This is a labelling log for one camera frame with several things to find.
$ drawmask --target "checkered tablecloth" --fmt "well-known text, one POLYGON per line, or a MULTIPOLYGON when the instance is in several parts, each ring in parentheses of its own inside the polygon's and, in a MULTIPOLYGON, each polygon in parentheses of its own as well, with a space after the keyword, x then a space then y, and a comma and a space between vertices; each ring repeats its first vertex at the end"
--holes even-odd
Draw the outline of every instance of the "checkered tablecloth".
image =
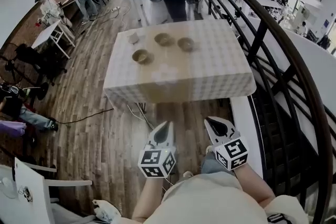
POLYGON ((120 32, 104 81, 112 105, 127 103, 184 102, 247 96, 256 84, 246 57, 226 20, 170 23, 120 32), (129 43, 136 32, 140 40, 129 43), (175 43, 161 47, 154 37, 170 34, 175 43), (192 52, 183 52, 180 38, 195 41, 192 52), (146 49, 152 61, 140 65, 132 60, 138 49, 146 49))

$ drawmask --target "stair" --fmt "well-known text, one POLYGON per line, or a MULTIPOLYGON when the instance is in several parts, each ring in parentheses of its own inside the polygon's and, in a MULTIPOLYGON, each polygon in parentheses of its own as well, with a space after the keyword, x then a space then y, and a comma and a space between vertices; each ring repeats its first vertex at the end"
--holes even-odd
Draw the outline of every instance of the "stair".
MULTIPOLYGON (((264 167, 264 180, 272 188, 276 196, 284 195, 286 194, 285 156, 284 150, 282 148, 281 136, 277 123, 277 116, 272 107, 270 97, 261 86, 257 86, 257 92, 255 92, 252 97, 256 107, 261 130, 261 137, 264 144, 266 161, 266 167, 264 167), (268 127, 271 132, 270 138, 266 132, 266 122, 268 122, 268 127), (275 182, 273 180, 274 168, 271 159, 272 153, 275 161, 276 186, 274 185, 275 182)), ((297 196, 300 194, 301 184, 303 184, 303 182, 301 181, 301 149, 299 144, 299 138, 295 131, 293 131, 294 128, 292 127, 291 118, 281 106, 277 105, 277 107, 279 110, 280 118, 283 122, 285 148, 288 155, 288 174, 290 177, 290 188, 287 195, 289 194, 291 196, 297 196)), ((316 154, 315 150, 312 148, 305 136, 303 136, 303 148, 305 152, 304 187, 307 189, 318 180, 318 155, 316 154)))

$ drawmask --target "shoe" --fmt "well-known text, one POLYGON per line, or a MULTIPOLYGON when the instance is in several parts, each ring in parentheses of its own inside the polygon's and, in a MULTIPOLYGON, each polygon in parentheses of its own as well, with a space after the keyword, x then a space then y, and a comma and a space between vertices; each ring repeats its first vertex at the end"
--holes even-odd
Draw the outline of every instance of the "shoe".
POLYGON ((193 176, 194 176, 194 174, 192 172, 190 172, 190 171, 186 171, 183 174, 184 178, 192 178, 193 176))
POLYGON ((213 152, 211 145, 206 148, 205 154, 208 154, 209 152, 213 152))
POLYGON ((52 131, 57 132, 57 131, 58 131, 58 124, 57 124, 56 122, 53 121, 53 123, 52 123, 51 126, 50 126, 50 129, 51 129, 52 131))

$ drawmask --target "brown bowl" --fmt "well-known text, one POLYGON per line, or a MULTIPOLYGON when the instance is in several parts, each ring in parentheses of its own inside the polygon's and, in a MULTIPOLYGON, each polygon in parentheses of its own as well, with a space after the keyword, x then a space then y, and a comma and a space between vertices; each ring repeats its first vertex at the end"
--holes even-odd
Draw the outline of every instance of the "brown bowl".
POLYGON ((193 50, 195 42, 191 38, 183 37, 177 41, 177 45, 182 51, 190 52, 193 50))
POLYGON ((173 43, 172 37, 167 33, 160 33, 154 37, 154 40, 160 46, 169 46, 173 43))
POLYGON ((149 53, 145 49, 136 50, 132 55, 132 59, 142 65, 149 59, 149 53))

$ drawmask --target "purple cloth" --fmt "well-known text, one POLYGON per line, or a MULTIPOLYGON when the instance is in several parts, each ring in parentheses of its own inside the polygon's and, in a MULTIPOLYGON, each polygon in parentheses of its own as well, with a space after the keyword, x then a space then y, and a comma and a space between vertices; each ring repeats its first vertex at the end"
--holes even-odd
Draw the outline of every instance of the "purple cloth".
POLYGON ((0 132, 12 137, 19 137, 25 134, 26 123, 16 121, 0 121, 0 132))

